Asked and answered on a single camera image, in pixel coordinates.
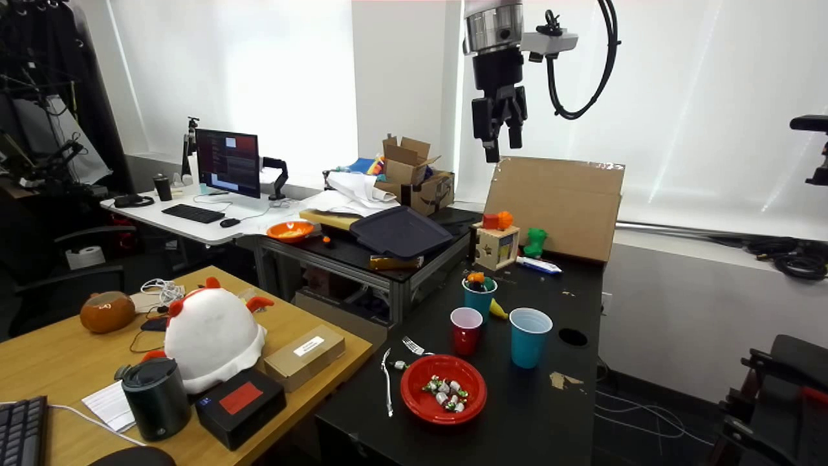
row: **blue cup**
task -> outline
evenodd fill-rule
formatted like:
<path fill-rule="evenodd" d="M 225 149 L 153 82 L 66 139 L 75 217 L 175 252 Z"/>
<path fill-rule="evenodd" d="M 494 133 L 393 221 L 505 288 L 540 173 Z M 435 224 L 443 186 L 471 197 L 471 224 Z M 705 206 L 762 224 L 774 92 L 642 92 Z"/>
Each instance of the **blue cup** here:
<path fill-rule="evenodd" d="M 497 293 L 494 280 L 483 280 L 483 288 L 471 288 L 467 280 L 463 280 L 463 303 L 467 309 L 475 309 L 483 315 L 483 322 L 488 322 L 488 306 L 494 293 Z"/>
<path fill-rule="evenodd" d="M 551 319 L 538 309 L 514 309 L 510 311 L 511 323 L 511 366 L 533 369 L 540 362 Z"/>

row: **computer monitor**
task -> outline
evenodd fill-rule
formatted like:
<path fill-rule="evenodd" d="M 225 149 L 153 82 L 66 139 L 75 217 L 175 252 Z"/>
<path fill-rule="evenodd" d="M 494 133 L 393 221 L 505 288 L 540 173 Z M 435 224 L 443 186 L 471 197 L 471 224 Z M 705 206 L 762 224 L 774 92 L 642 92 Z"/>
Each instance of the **computer monitor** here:
<path fill-rule="evenodd" d="M 243 197 L 261 197 L 256 135 L 195 130 L 195 164 L 199 183 Z"/>

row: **green object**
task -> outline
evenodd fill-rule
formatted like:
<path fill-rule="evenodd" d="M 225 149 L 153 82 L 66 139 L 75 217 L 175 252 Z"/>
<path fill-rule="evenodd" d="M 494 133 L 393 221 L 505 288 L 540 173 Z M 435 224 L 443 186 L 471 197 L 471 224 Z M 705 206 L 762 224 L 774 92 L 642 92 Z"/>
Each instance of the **green object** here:
<path fill-rule="evenodd" d="M 546 230 L 542 227 L 528 227 L 525 230 L 521 256 L 540 258 L 542 256 L 542 243 L 546 243 Z"/>

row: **black box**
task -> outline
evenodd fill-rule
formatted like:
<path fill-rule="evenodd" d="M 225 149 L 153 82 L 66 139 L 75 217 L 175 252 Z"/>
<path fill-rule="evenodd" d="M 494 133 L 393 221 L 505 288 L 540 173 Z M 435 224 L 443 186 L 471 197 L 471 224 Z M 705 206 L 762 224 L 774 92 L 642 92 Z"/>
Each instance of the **black box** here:
<path fill-rule="evenodd" d="M 195 399 L 199 421 L 234 450 L 285 410 L 285 389 L 258 369 L 243 369 Z"/>

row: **plate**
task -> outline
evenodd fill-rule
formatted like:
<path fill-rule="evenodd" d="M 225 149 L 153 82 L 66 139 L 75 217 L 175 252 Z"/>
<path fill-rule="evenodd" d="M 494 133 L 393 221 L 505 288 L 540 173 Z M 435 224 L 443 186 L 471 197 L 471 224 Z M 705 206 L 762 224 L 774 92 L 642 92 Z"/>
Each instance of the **plate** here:
<path fill-rule="evenodd" d="M 424 385 L 437 377 L 458 380 L 467 391 L 463 412 L 448 412 L 437 404 L 435 394 Z M 485 407 L 485 380 L 483 375 L 459 357 L 453 355 L 430 355 L 413 359 L 400 377 L 400 399 L 408 412 L 430 424 L 463 424 L 479 417 Z"/>
<path fill-rule="evenodd" d="M 300 243 L 312 236 L 312 222 L 276 222 L 265 230 L 265 236 L 282 243 Z"/>

